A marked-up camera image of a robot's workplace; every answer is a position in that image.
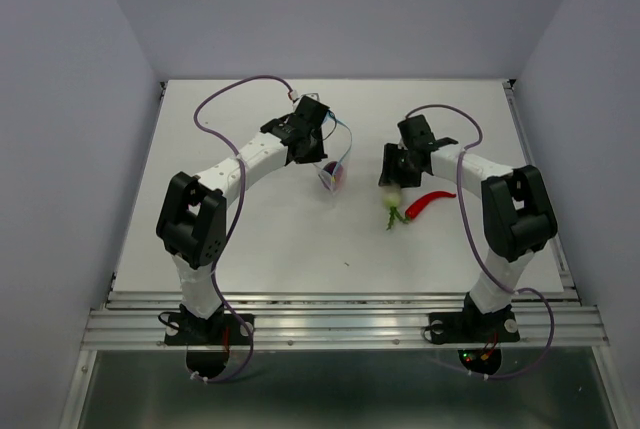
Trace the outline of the white daikon radish with leaves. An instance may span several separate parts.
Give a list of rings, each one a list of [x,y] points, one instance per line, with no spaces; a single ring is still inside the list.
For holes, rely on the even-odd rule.
[[[396,185],[383,186],[383,205],[388,212],[387,230],[391,230],[396,222],[405,223],[405,218],[400,211],[403,198],[401,189]]]

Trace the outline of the clear zip top bag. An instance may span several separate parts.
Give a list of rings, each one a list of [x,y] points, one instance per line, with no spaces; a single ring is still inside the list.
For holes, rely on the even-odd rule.
[[[321,130],[325,155],[314,167],[324,189],[336,196],[346,183],[353,133],[332,111],[326,116]]]

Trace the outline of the purple red onion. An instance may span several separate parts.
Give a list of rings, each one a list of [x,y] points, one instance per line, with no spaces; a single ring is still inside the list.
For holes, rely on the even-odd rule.
[[[344,167],[338,161],[328,162],[319,172],[324,187],[330,191],[337,191],[342,186]]]

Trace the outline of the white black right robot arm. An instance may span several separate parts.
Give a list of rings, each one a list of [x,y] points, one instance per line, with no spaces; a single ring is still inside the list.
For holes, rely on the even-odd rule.
[[[402,191],[420,187],[423,175],[455,184],[463,228],[481,269],[468,293],[473,307],[461,313],[460,327],[466,336],[482,339],[496,327],[494,314],[520,292],[516,285],[524,270],[556,236],[558,224],[540,171],[533,165],[514,168],[472,154],[484,139],[479,124],[472,125],[477,137],[462,145],[449,137],[437,138],[422,115],[401,120],[401,140],[384,146],[378,185],[394,223],[408,218],[399,212]],[[486,256],[480,255],[473,239],[466,192],[481,202]]]

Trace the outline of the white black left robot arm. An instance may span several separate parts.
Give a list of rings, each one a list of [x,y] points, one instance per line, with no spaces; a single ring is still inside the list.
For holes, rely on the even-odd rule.
[[[304,96],[294,111],[263,125],[233,155],[196,175],[179,172],[168,185],[156,235],[176,266],[188,331],[199,342],[215,341],[223,320],[222,300],[211,279],[231,225],[227,210],[244,204],[244,194],[260,179],[290,163],[312,164],[326,158],[322,125],[330,109]]]

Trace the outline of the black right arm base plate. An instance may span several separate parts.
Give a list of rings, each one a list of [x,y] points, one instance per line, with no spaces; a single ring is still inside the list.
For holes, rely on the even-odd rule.
[[[459,312],[432,312],[428,315],[429,339],[433,344],[515,343],[520,333],[512,311],[471,315]]]

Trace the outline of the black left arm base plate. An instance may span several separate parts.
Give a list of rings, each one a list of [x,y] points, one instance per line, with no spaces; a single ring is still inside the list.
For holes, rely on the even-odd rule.
[[[246,329],[231,314],[218,311],[209,319],[188,312],[162,311],[158,321],[164,326],[164,344],[174,347],[248,347]]]

